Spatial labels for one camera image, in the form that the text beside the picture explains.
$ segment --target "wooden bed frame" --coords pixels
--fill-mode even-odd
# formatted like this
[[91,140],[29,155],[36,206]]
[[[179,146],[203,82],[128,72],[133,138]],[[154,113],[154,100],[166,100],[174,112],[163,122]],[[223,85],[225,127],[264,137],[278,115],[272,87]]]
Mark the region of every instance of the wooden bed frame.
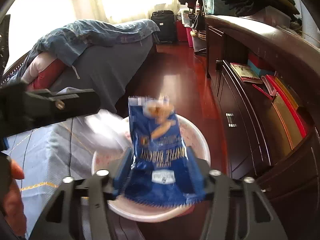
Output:
[[2,75],[2,78],[0,80],[0,88],[3,87],[6,82],[15,75],[15,73],[21,68],[24,60],[28,56],[29,51],[24,54],[22,57],[20,57],[15,63],[13,63]]

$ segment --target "black suitcase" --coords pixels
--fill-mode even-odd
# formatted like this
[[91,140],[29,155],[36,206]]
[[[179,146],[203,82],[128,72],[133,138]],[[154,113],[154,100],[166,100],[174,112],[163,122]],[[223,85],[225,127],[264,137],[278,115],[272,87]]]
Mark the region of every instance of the black suitcase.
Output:
[[161,10],[152,13],[153,20],[159,27],[157,33],[159,41],[162,43],[172,43],[177,40],[177,31],[173,11]]

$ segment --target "black mount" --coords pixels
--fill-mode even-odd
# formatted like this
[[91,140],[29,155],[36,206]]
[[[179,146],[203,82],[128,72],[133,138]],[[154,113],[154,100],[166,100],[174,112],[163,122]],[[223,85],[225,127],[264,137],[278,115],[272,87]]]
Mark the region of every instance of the black mount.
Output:
[[[119,166],[119,161],[115,160],[111,166]],[[205,200],[211,201],[201,240],[288,239],[278,216],[253,178],[233,180],[218,170],[211,170],[205,160],[196,161],[204,176]],[[77,181],[65,177],[43,209],[29,240],[84,240],[81,197],[89,197],[92,240],[117,240],[108,219],[107,204],[108,200],[115,200],[112,194],[115,173],[100,170],[88,179]]]
[[47,89],[26,91],[17,83],[0,89],[0,151],[7,150],[6,137],[68,118],[94,114],[100,98],[93,89],[51,93]]

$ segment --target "wooden floor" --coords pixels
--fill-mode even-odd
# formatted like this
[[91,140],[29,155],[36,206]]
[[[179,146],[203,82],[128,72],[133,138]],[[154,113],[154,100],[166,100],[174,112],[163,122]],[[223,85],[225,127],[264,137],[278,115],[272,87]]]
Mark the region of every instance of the wooden floor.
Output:
[[[210,91],[210,80],[204,71],[205,57],[194,56],[187,43],[158,45],[127,86],[126,94],[116,105],[118,113],[127,116],[129,95],[170,97],[177,114],[193,122],[203,133],[210,149],[211,167],[226,172],[226,154],[219,111]],[[208,203],[195,206],[192,213],[161,223],[139,223],[146,240],[199,239]]]

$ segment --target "red container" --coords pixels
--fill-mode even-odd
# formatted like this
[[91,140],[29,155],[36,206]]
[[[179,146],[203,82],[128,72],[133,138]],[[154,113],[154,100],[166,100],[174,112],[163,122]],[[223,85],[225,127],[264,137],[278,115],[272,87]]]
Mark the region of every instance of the red container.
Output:
[[176,21],[176,28],[177,28],[177,36],[178,41],[188,41],[186,28],[183,26],[181,21]]
[[257,67],[264,70],[275,71],[266,61],[249,51],[248,59]]
[[190,48],[193,48],[193,42],[192,42],[192,36],[190,34],[190,32],[192,31],[192,29],[190,27],[186,28],[187,30],[187,38],[188,38],[188,44]]

